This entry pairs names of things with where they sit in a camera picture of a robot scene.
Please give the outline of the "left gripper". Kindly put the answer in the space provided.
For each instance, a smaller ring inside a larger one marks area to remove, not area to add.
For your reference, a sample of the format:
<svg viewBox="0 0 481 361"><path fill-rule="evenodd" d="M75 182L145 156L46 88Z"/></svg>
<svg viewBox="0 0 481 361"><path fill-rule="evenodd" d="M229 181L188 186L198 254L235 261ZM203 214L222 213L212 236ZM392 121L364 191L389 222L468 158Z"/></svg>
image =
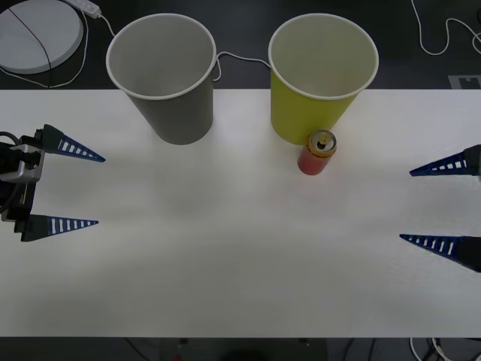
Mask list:
<svg viewBox="0 0 481 361"><path fill-rule="evenodd" d="M105 158L45 124L33 137L20 138L9 132L1 143L1 220L14 224L21 242L37 241L98 224L97 220L51 217L32 213L36 183L40 180L46 153L105 162Z"/></svg>

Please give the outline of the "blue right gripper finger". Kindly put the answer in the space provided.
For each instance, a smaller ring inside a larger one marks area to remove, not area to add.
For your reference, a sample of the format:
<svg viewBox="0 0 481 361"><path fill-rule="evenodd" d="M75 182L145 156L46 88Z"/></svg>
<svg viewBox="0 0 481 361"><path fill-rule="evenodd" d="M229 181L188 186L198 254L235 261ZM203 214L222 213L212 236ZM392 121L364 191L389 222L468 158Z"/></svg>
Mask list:
<svg viewBox="0 0 481 361"><path fill-rule="evenodd" d="M480 272L480 237L400 234L401 239Z"/></svg>
<svg viewBox="0 0 481 361"><path fill-rule="evenodd" d="M410 171L412 177L441 175L480 176L480 144Z"/></svg>

